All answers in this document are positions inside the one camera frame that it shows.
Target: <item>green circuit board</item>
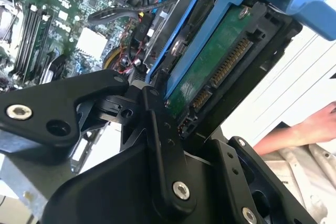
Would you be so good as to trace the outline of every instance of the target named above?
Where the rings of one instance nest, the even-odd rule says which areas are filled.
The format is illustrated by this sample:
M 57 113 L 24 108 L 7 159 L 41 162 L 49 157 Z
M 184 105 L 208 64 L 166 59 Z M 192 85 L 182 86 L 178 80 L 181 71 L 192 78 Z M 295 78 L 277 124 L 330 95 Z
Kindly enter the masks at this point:
M 250 16 L 239 19 L 242 8 L 233 6 L 227 12 L 210 39 L 199 53 L 193 64 L 168 98 L 167 109 L 177 118 L 190 104 L 202 88 L 202 81 L 206 80 L 216 68 L 218 62 L 228 53 L 232 43 L 244 30 Z
M 87 18 L 90 14 L 109 6 L 121 5 L 116 0 L 14 0 L 23 6 L 23 14 L 29 4 L 47 12 L 51 16 L 50 29 L 45 43 L 46 53 L 56 51 L 57 54 L 66 54 L 67 77 L 98 70 L 104 57 L 112 48 L 119 46 L 122 35 L 129 33 L 127 17 L 120 18 L 107 25 L 92 26 Z M 78 40 L 83 29 L 88 28 L 107 40 L 100 58 L 83 54 L 78 48 Z

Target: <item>screw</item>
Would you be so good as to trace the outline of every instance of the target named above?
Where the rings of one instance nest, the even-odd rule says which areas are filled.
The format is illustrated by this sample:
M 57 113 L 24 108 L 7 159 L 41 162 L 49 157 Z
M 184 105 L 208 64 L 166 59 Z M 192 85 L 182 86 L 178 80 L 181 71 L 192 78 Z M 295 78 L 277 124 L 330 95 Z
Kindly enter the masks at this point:
M 7 108 L 6 114 L 15 120 L 27 120 L 33 115 L 33 111 L 24 105 L 15 104 Z
M 119 82 L 124 82 L 124 80 L 119 76 L 115 76 L 114 79 Z
M 189 188 L 186 186 L 185 183 L 181 181 L 176 181 L 173 184 L 173 191 L 179 199 L 187 200 L 190 198 L 190 191 Z
M 248 11 L 248 7 L 244 7 L 244 9 L 241 10 L 241 12 L 239 13 L 239 19 L 243 19 L 247 16 L 247 14 L 249 13 Z
M 246 144 L 245 144 L 245 142 L 243 141 L 243 140 L 241 140 L 241 139 L 238 139 L 238 142 L 240 143 L 240 145 L 242 146 L 242 147 L 244 147 Z
M 151 89 L 150 92 L 151 92 L 153 95 L 159 95 L 159 93 L 158 93 L 155 89 Z
M 242 213 L 249 224 L 257 224 L 257 218 L 249 208 L 243 207 Z

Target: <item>motherboard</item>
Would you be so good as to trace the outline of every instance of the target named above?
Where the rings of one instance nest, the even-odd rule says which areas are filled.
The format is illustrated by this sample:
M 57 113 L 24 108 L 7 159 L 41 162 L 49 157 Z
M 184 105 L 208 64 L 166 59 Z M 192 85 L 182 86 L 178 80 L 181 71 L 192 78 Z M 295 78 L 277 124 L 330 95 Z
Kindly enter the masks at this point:
M 128 17 L 104 25 L 87 21 L 94 12 L 127 5 L 122 0 L 1 2 L 1 23 L 5 21 L 4 13 L 9 13 L 10 18 L 3 28 L 5 36 L 0 27 L 0 70 L 21 87 L 42 83 L 43 71 L 56 59 L 65 62 L 58 78 L 101 69 L 103 60 L 132 30 Z

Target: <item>yellow wire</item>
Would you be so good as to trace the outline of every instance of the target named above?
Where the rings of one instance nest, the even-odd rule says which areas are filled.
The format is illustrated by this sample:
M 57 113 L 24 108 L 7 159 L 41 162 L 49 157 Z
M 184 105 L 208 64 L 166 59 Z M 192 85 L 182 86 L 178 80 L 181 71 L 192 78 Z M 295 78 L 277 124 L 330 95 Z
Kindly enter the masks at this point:
M 121 49 L 118 48 L 113 53 L 111 53 L 109 59 L 105 62 L 103 69 L 107 69 L 111 61 L 120 53 Z

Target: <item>hand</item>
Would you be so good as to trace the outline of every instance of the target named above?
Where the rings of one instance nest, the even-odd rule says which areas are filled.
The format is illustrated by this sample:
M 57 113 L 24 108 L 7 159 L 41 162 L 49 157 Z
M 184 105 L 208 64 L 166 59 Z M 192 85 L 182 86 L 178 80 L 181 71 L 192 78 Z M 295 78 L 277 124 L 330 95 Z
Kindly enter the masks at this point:
M 336 138 L 336 101 L 292 127 L 297 134 L 295 146 L 328 142 Z

